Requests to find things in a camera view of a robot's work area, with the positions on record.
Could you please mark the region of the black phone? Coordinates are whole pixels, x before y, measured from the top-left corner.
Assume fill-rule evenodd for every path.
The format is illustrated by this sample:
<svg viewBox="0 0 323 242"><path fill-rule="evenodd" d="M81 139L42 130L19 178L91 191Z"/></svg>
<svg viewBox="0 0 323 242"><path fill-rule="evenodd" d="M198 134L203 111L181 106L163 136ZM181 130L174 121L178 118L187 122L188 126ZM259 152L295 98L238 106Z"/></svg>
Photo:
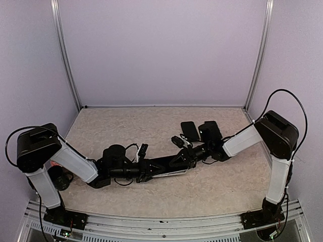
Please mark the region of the black phone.
<svg viewBox="0 0 323 242"><path fill-rule="evenodd" d="M146 162L151 177L180 174L189 168L188 162L177 155L147 159Z"/></svg>

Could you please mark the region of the clear plain phone case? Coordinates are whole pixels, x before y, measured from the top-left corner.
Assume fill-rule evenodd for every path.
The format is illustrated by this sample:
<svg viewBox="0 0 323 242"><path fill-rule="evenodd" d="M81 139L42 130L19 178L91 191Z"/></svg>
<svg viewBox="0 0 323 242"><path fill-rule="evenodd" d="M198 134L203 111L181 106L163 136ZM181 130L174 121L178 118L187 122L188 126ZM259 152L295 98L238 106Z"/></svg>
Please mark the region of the clear plain phone case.
<svg viewBox="0 0 323 242"><path fill-rule="evenodd" d="M187 169L185 170L179 170L179 171L174 171L174 172L168 172L168 173L163 173L163 174L157 174L152 176L153 178L158 178L158 177L167 177L167 176L176 176L176 175L182 175L187 172Z"/></svg>

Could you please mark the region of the black phone case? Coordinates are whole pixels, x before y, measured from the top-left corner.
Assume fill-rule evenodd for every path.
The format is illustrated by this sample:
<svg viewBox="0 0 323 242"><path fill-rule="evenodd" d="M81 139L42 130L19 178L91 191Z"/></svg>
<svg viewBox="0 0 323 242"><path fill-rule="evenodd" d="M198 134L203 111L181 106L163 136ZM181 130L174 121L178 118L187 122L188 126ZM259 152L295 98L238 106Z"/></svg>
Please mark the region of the black phone case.
<svg viewBox="0 0 323 242"><path fill-rule="evenodd" d="M183 136L189 142L199 142L200 137L193 121L181 122L181 129Z"/></svg>

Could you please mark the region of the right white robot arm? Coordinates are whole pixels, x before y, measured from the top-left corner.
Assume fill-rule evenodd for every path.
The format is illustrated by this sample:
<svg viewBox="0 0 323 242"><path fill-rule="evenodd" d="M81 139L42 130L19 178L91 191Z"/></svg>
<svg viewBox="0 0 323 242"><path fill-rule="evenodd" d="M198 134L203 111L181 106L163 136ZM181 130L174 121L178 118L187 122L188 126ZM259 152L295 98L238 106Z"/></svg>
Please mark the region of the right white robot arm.
<svg viewBox="0 0 323 242"><path fill-rule="evenodd" d="M175 107L168 111L169 136L180 136L181 122L216 122L199 131L191 151L167 143L171 162L185 171L168 181L171 217L213 216L260 210L268 224L278 215L291 179L291 163L306 131L306 119L266 111L250 121L241 108Z"/></svg>

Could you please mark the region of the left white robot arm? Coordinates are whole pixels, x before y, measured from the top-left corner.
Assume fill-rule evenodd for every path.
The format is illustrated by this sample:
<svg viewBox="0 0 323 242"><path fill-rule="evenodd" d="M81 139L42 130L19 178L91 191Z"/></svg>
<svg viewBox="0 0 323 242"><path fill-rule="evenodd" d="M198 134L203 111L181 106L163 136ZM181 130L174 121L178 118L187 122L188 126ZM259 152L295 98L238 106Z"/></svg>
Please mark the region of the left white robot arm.
<svg viewBox="0 0 323 242"><path fill-rule="evenodd" d="M9 141L15 134L18 135L17 159L16 162L9 158L7 161L26 175L38 193L46 207L45 221L56 224L66 224L75 217L86 217L85 214L67 210L60 194L68 188L74 176L90 187L100 189L109 186L113 179L139 183L166 172L163 160L144 158L146 144L137 148L134 160L126 156L127 148L118 144L104 149L102 158L98 160L87 158L58 133L53 123L12 131L5 143L6 155Z"/></svg>

